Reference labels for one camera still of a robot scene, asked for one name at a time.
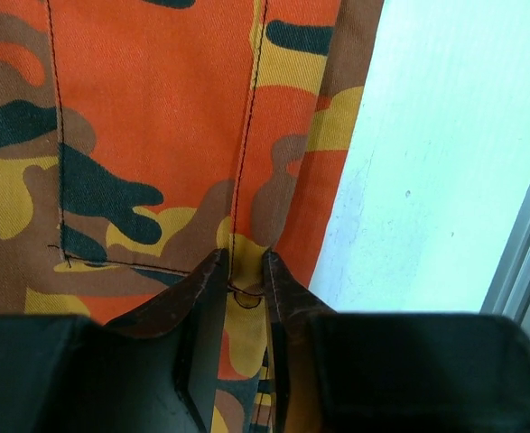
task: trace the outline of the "stitching seam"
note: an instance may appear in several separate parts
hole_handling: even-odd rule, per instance
[[[240,166],[238,168],[238,175],[237,175],[237,181],[236,183],[236,190],[235,190],[235,208],[234,208],[234,220],[233,220],[233,226],[232,226],[232,246],[230,249],[230,276],[232,278],[234,267],[235,267],[235,232],[237,231],[237,212],[238,212],[238,193],[240,191],[240,182],[242,180],[243,175],[243,169],[245,166],[245,157],[246,157],[246,148],[248,145],[248,135],[250,133],[250,125],[251,121],[253,120],[253,111],[255,108],[255,101],[256,101],[256,84],[258,83],[258,71],[260,69],[260,63],[261,63],[261,53],[263,52],[263,39],[265,37],[265,27],[266,27],[266,11],[268,9],[268,0],[265,0],[265,7],[263,11],[263,28],[261,29],[261,34],[259,36],[259,43],[258,43],[258,53],[256,54],[256,65],[255,65],[255,82],[253,84],[253,95],[251,96],[250,101],[250,107],[248,108],[248,118],[246,120],[246,131],[245,131],[245,137],[243,139],[243,145],[241,150],[241,156],[240,156]]]
[[[58,69],[56,67],[56,47],[54,43],[54,24],[52,21],[50,0],[46,0],[46,10],[48,12],[48,29],[50,33],[51,45],[51,70],[54,79],[54,93],[56,103],[56,140],[58,140],[58,162],[59,172],[58,178],[60,182],[59,190],[59,220],[60,220],[60,255],[62,259],[66,259],[66,249],[64,245],[64,116],[62,113],[62,98],[60,93],[60,82],[58,80]]]
[[[47,245],[47,246],[48,246],[48,248],[58,248],[58,249],[60,249],[59,246],[57,246],[57,245]],[[151,264],[119,262],[119,261],[115,261],[115,260],[101,261],[101,260],[94,260],[94,259],[86,259],[86,258],[82,258],[82,257],[78,257],[76,255],[70,255],[70,254],[66,255],[66,260],[69,262],[70,260],[68,260],[68,259],[75,260],[75,261],[80,262],[80,263],[87,263],[87,264],[97,263],[97,264],[111,265],[111,266],[120,265],[120,266],[130,266],[130,267],[134,267],[134,268],[138,268],[138,269],[144,269],[144,270],[148,270],[148,271],[172,272],[172,273],[180,274],[183,277],[185,277],[187,275],[190,275],[190,273],[191,273],[190,271],[181,271],[180,269],[165,268],[165,267],[162,267],[162,266],[154,266],[154,265],[151,265]],[[263,294],[249,293],[248,291],[245,291],[245,290],[242,290],[242,289],[238,288],[234,284],[230,284],[229,283],[228,287],[230,289],[232,289],[236,293],[242,293],[243,295],[252,296],[252,297],[255,297],[255,298],[259,298],[259,299],[263,298]],[[254,307],[249,307],[249,308],[243,307],[243,308],[244,309],[254,309],[258,305],[260,305],[260,304],[257,304]]]
[[[237,294],[238,294],[238,291],[236,290],[233,290],[233,298],[235,299],[235,302],[238,304],[238,306],[240,306],[242,309],[255,309],[256,307],[258,307],[259,305],[261,305],[261,302],[263,300],[263,297],[262,296],[257,296],[257,295],[249,295],[249,296],[254,296],[255,298],[258,298],[258,302],[256,303],[256,305],[252,306],[252,307],[246,307],[245,305],[243,305],[242,302],[240,302],[238,299],[237,299]]]

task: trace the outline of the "camouflage pattern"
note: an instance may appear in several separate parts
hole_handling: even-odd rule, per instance
[[[105,322],[227,247],[213,431],[267,429],[260,256],[311,278],[381,7],[0,0],[0,313]]]

